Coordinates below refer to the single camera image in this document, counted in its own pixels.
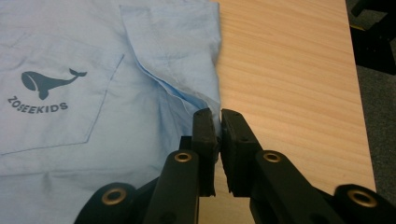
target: whale logo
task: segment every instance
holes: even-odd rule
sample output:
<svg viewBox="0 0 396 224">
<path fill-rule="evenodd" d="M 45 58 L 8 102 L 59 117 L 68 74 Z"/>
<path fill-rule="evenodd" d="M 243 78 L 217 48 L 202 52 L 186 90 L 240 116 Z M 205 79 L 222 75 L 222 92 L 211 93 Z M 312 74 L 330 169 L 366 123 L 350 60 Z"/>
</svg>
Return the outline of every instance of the whale logo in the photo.
<svg viewBox="0 0 396 224">
<path fill-rule="evenodd" d="M 38 97 L 45 100 L 49 96 L 49 90 L 57 87 L 68 85 L 74 82 L 78 77 L 85 77 L 86 72 L 79 73 L 69 68 L 69 72 L 74 77 L 68 80 L 46 77 L 37 72 L 24 72 L 21 75 L 23 85 L 31 91 L 38 91 Z"/>
</svg>

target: clothing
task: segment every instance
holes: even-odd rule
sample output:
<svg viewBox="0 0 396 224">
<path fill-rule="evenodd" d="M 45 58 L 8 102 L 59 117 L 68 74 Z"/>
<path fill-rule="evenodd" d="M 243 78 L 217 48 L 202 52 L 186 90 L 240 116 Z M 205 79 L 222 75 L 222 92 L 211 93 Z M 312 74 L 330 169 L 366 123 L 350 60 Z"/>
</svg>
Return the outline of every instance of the clothing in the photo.
<svg viewBox="0 0 396 224">
<path fill-rule="evenodd" d="M 192 114 L 219 132 L 219 5 L 0 1 L 0 222 L 72 223 L 161 173 Z"/>
</svg>

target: wood grain surface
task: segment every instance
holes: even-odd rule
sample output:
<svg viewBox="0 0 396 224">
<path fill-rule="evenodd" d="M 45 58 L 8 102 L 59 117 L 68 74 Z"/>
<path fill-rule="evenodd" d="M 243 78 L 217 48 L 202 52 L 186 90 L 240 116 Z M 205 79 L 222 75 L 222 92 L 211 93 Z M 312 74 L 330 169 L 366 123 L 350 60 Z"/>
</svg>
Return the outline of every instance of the wood grain surface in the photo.
<svg viewBox="0 0 396 224">
<path fill-rule="evenodd" d="M 262 147 L 285 154 L 313 186 L 375 189 L 345 1 L 219 4 L 222 107 L 242 113 Z M 216 190 L 201 198 L 199 223 L 254 223 L 220 162 Z"/>
</svg>

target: brass insert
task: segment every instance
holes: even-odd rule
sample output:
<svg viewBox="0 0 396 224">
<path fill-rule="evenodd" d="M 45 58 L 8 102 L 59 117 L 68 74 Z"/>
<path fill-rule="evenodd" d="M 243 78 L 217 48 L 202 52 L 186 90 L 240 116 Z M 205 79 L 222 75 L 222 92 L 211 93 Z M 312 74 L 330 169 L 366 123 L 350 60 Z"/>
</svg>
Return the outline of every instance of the brass insert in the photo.
<svg viewBox="0 0 396 224">
<path fill-rule="evenodd" d="M 177 153 L 175 156 L 175 160 L 180 162 L 190 161 L 191 159 L 192 156 L 189 153 L 185 153 L 185 152 Z"/>
<path fill-rule="evenodd" d="M 109 189 L 102 196 L 102 203 L 105 205 L 114 205 L 122 202 L 126 198 L 126 191 L 123 188 Z"/>
<path fill-rule="evenodd" d="M 354 202 L 364 207 L 376 207 L 377 201 L 370 194 L 359 189 L 350 189 L 347 196 Z"/>
<path fill-rule="evenodd" d="M 266 152 L 263 157 L 270 162 L 280 162 L 281 160 L 280 157 L 273 152 Z"/>
</svg>

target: gray carpet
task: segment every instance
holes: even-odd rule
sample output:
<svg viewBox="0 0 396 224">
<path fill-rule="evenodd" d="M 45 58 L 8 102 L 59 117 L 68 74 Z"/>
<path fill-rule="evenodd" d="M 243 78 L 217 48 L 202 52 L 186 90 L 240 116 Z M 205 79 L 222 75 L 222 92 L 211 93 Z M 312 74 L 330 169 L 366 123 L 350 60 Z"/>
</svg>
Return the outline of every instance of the gray carpet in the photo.
<svg viewBox="0 0 396 224">
<path fill-rule="evenodd" d="M 346 0 L 349 23 L 369 29 L 386 14 L 350 10 L 359 0 Z M 396 58 L 396 38 L 391 42 Z M 375 174 L 377 193 L 396 206 L 396 76 L 357 66 L 364 119 Z"/>
</svg>

